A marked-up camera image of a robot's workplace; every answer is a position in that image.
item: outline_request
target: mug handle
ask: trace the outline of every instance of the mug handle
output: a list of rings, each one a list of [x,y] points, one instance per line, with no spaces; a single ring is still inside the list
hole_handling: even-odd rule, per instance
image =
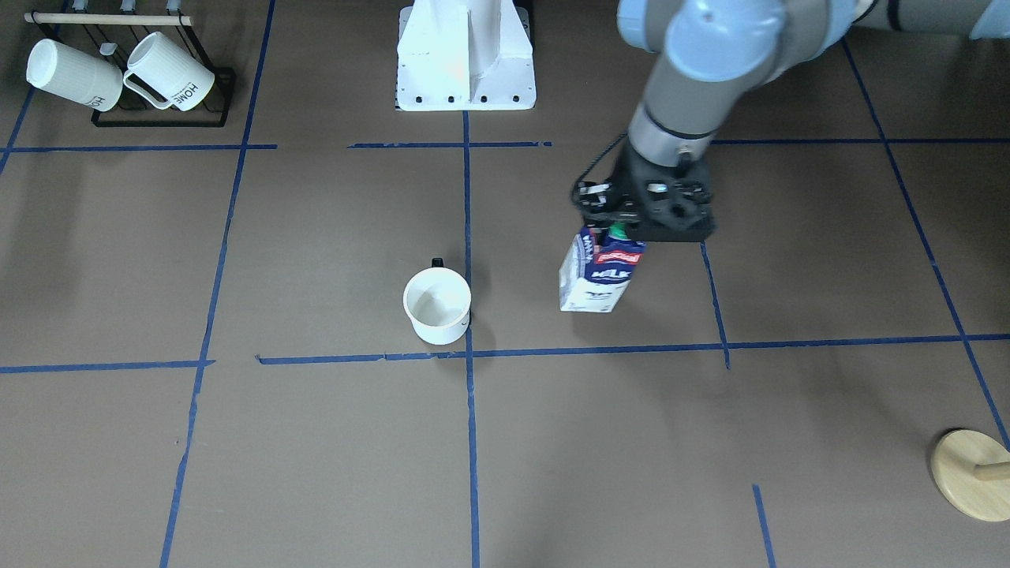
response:
[[[165,110],[166,108],[169,108],[170,106],[172,106],[172,102],[171,101],[158,102],[157,100],[155,100],[155,97],[153,97],[150,95],[150,93],[148,93],[147,91],[144,91],[143,89],[141,89],[139,85],[137,85],[136,83],[133,83],[132,81],[127,81],[126,79],[129,78],[131,75],[136,75],[136,74],[133,73],[132,70],[128,70],[128,69],[126,70],[126,73],[123,73],[123,86],[124,87],[126,87],[130,91],[133,91],[134,93],[140,95],[141,97],[147,99],[147,102],[149,102],[152,105],[155,106],[155,108],[157,108],[159,110]]]

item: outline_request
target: blue tape line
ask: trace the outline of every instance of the blue tape line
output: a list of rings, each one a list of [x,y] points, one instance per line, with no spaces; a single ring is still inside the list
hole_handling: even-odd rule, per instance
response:
[[[80,363],[72,365],[19,365],[0,367],[0,375],[23,373],[70,373],[74,371],[132,371],[137,369],[197,369],[214,361],[136,361],[125,363]]]
[[[390,150],[402,148],[463,148],[463,143],[358,143],[347,150]]]
[[[551,147],[549,141],[515,141],[515,143],[470,143],[470,148],[538,148],[540,146]]]
[[[972,342],[1006,342],[1010,334],[982,334],[968,336]],[[781,342],[735,342],[726,343],[730,351],[751,349],[791,349],[817,347],[852,347],[873,345],[914,345],[957,343],[960,336],[909,336],[896,338],[853,338],[842,340],[793,340]],[[474,351],[475,359],[490,359],[496,357],[536,357],[554,355],[610,355],[621,353],[676,353],[684,351],[721,351],[718,344],[679,344],[651,346],[610,346],[610,347],[560,347],[540,349],[511,349]],[[434,353],[401,353],[373,355],[332,355],[318,357],[260,357],[257,360],[263,365],[311,365],[316,363],[352,363],[371,361],[418,361],[426,359],[463,359],[466,352],[448,351]]]
[[[370,363],[374,361],[424,361],[429,359],[463,359],[466,352],[442,351],[435,353],[376,353],[370,355],[324,355],[318,357],[261,357],[261,365],[317,365],[324,363]]]
[[[881,124],[880,118],[877,116],[877,110],[874,108],[873,100],[870,98],[870,92],[867,90],[866,83],[863,81],[863,76],[860,74],[858,67],[855,65],[855,60],[852,58],[852,52],[848,49],[848,42],[844,38],[841,40],[841,46],[845,52],[845,58],[848,60],[848,65],[852,69],[852,74],[855,76],[855,81],[860,85],[860,91],[863,92],[863,98],[867,102],[867,107],[870,109],[870,116],[874,120],[874,124],[877,126],[877,132],[880,134],[881,140],[884,143],[884,150],[887,152],[888,160],[891,163],[891,169],[894,171],[894,177],[898,181],[898,187],[901,188],[902,197],[905,199],[905,205],[908,207],[908,213],[912,217],[912,223],[915,224],[915,230],[919,233],[919,241],[922,243],[922,249],[926,253],[926,257],[929,259],[929,265],[933,269],[933,275],[936,277],[936,283],[940,286],[940,291],[943,292],[943,300],[946,302],[947,309],[950,310],[950,317],[953,318],[954,326],[957,328],[957,335],[961,338],[962,344],[965,346],[965,352],[968,354],[968,360],[972,364],[972,369],[975,371],[975,377],[979,381],[979,386],[982,388],[982,393],[986,398],[986,403],[989,404],[989,410],[993,414],[993,419],[996,420],[996,428],[999,430],[1000,437],[1003,439],[1003,446],[1010,448],[1010,437],[1007,436],[1006,427],[1003,424],[1003,418],[1000,416],[999,408],[996,407],[996,402],[993,400],[992,393],[989,391],[989,385],[986,383],[986,378],[982,374],[982,369],[979,367],[978,362],[975,359],[975,352],[972,350],[972,344],[965,333],[965,326],[962,324],[961,316],[957,315],[957,309],[953,305],[953,299],[950,297],[950,292],[947,290],[946,282],[943,280],[943,274],[940,272],[939,264],[936,262],[936,257],[933,256],[932,247],[929,246],[929,241],[926,239],[926,231],[922,228],[922,223],[919,220],[919,214],[915,211],[915,205],[912,203],[912,196],[908,193],[908,188],[905,186],[905,179],[901,175],[901,169],[898,167],[898,161],[894,157],[894,153],[891,152],[891,145],[888,143],[887,135],[884,133],[884,126]]]
[[[761,522],[761,534],[765,540],[765,556],[768,557],[769,568],[776,568],[775,549],[772,548],[772,535],[768,532],[768,517],[765,515],[765,501],[761,498],[761,487],[750,486],[754,493],[754,505],[758,506],[758,520]]]
[[[470,112],[463,111],[463,235],[466,243],[467,284],[472,285],[473,248],[470,224]],[[477,410],[474,399],[474,329],[467,327],[467,408],[470,441],[470,554],[473,568],[481,568],[481,515],[477,485]]]
[[[705,261],[705,272],[708,273],[708,285],[712,289],[712,307],[715,308],[715,323],[719,326],[719,341],[722,342],[723,357],[726,360],[726,369],[730,368],[729,346],[726,345],[726,328],[722,324],[722,310],[719,309],[719,294],[715,291],[715,277],[712,276],[712,263],[708,259],[708,247],[701,243],[701,258]]]
[[[804,347],[849,347],[870,345],[909,345],[956,343],[960,336],[919,336],[905,338],[857,338],[850,340],[800,340],[784,342],[741,342],[730,343],[729,349],[783,349]]]
[[[467,408],[470,442],[470,550],[473,568],[481,568],[481,515],[477,482],[477,408],[474,399],[474,330],[467,329]]]
[[[551,147],[549,141],[490,141],[490,143],[358,143],[347,147],[348,150],[392,150],[404,148],[537,148]]]
[[[1010,144],[1010,138],[889,138],[892,144]],[[788,146],[882,144],[880,138],[724,138],[715,139],[713,146]],[[470,148],[551,148],[550,140],[543,141],[475,141]],[[357,143],[348,150],[391,150],[405,148],[463,148],[461,143]]]
[[[277,150],[276,144],[207,144],[179,146],[53,146],[12,148],[14,154],[47,154],[50,152],[191,152],[210,150]]]
[[[176,534],[176,520],[179,518],[179,503],[183,495],[183,482],[186,480],[186,466],[189,465],[189,452],[193,447],[193,428],[196,425],[196,399],[203,385],[203,367],[196,370],[193,380],[193,395],[190,397],[190,412],[186,423],[186,449],[183,458],[179,460],[176,470],[176,485],[172,489],[172,508],[169,509],[169,525],[165,529],[165,542],[162,545],[161,568],[168,568],[169,556],[172,553],[172,539]]]
[[[1010,334],[977,334],[968,339],[973,342],[1006,342],[1010,341]]]
[[[475,351],[474,357],[485,359],[490,357],[530,357],[550,355],[609,355],[616,353],[674,353],[681,351],[721,351],[722,344],[685,344],[685,345],[652,345],[652,346],[614,346],[614,347],[570,347],[547,349],[509,349],[495,351]]]
[[[17,114],[17,121],[14,122],[14,129],[10,132],[10,137],[7,138],[7,146],[4,147],[3,156],[0,157],[0,174],[3,174],[4,169],[7,167],[7,160],[10,158],[10,153],[14,148],[14,140],[17,139],[17,134],[21,131],[21,124],[24,123],[24,116],[28,113],[28,105],[31,104],[31,99],[35,96],[35,88],[29,87],[28,94],[24,96],[24,102],[21,103],[21,111]]]
[[[224,274],[224,261],[228,254],[228,232],[231,230],[231,219],[235,213],[235,201],[238,198],[238,187],[241,184],[242,169],[245,167],[245,153],[248,149],[249,133],[252,130],[252,117],[256,114],[257,97],[260,94],[260,81],[263,79],[263,67],[267,60],[267,45],[270,42],[270,30],[274,22],[274,6],[277,0],[270,0],[270,7],[267,11],[267,24],[263,30],[263,42],[260,45],[260,61],[257,64],[256,78],[252,80],[252,90],[249,95],[249,107],[245,116],[245,130],[242,134],[242,148],[238,152],[238,164],[235,166],[235,181],[231,186],[231,200],[228,203],[228,215],[224,221],[224,234],[221,236],[221,249],[217,257],[217,271],[214,275],[214,287],[210,294],[210,306],[207,310],[207,328],[204,332],[203,343],[200,347],[200,359],[206,359],[210,351],[210,338],[214,328],[214,317],[217,312],[217,300],[221,291],[221,279]],[[172,540],[176,531],[176,519],[179,515],[179,503],[182,499],[183,482],[186,479],[186,466],[189,463],[189,452],[193,443],[193,429],[196,425],[197,395],[203,385],[203,371],[201,367],[197,369],[196,379],[193,382],[193,397],[190,400],[190,416],[186,431],[186,450],[183,452],[183,459],[179,462],[179,470],[176,473],[176,487],[172,494],[172,507],[169,510],[169,523],[165,529],[165,542],[162,545],[162,559],[160,568],[168,568],[169,557],[172,553]]]

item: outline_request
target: mug rack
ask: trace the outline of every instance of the mug rack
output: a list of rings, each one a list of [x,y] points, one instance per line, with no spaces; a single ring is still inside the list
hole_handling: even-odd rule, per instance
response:
[[[34,23],[45,37],[54,41],[67,43],[64,37],[69,37],[70,40],[83,43],[90,39],[99,57],[115,65],[120,71],[126,71],[129,53],[140,39],[152,32],[152,27],[173,27],[190,55],[214,74],[214,86],[197,108],[186,112],[175,107],[159,110],[133,91],[123,89],[115,107],[105,112],[95,110],[91,113],[91,123],[95,126],[219,128],[224,126],[228,119],[228,110],[235,88],[235,71],[230,67],[216,67],[210,61],[207,51],[193,30],[192,18],[178,10],[168,10],[168,14],[164,16],[146,16],[131,12],[88,14],[32,11],[24,14],[24,20]],[[108,50],[103,51],[102,45],[109,43],[115,44],[116,49],[105,55]],[[166,113],[171,113],[172,118],[166,118]]]

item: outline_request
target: red label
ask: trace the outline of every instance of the red label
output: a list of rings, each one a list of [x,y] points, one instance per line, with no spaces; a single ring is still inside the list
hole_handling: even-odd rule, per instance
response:
[[[638,264],[638,259],[641,258],[641,253],[625,253],[624,251],[611,251],[609,253],[603,253],[596,256],[596,264],[609,263],[613,261],[622,262],[624,264]]]

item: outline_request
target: wooden rod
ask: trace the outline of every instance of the wooden rod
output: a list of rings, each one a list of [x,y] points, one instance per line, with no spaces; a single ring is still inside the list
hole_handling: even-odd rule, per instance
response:
[[[27,12],[29,23],[93,23],[98,25],[185,25],[193,27],[189,16],[143,16],[131,14],[59,14]]]
[[[1010,462],[975,466],[975,478],[981,481],[1010,479]]]

